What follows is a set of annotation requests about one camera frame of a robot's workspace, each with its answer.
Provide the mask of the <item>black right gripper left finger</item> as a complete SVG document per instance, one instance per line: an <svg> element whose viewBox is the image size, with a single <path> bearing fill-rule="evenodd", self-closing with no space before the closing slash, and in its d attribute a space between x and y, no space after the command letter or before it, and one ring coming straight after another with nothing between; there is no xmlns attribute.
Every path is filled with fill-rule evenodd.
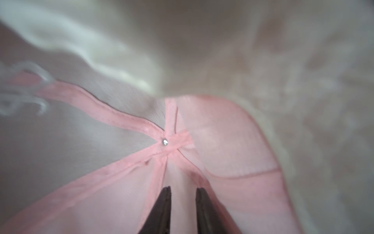
<svg viewBox="0 0 374 234"><path fill-rule="evenodd" d="M169 234L171 221L171 187L164 187L139 234Z"/></svg>

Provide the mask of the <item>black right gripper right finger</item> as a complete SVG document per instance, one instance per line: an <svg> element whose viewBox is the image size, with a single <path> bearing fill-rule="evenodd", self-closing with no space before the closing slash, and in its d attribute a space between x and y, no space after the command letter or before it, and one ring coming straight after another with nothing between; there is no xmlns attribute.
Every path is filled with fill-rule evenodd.
<svg viewBox="0 0 374 234"><path fill-rule="evenodd" d="M198 234L227 234L214 205L204 188L196 190L196 213Z"/></svg>

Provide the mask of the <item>pink baseball cap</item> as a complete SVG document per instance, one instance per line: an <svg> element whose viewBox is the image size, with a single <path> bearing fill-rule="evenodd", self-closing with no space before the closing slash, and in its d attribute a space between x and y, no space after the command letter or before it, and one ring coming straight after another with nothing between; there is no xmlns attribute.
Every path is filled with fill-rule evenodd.
<svg viewBox="0 0 374 234"><path fill-rule="evenodd" d="M1 1L1 233L374 231L373 1Z"/></svg>

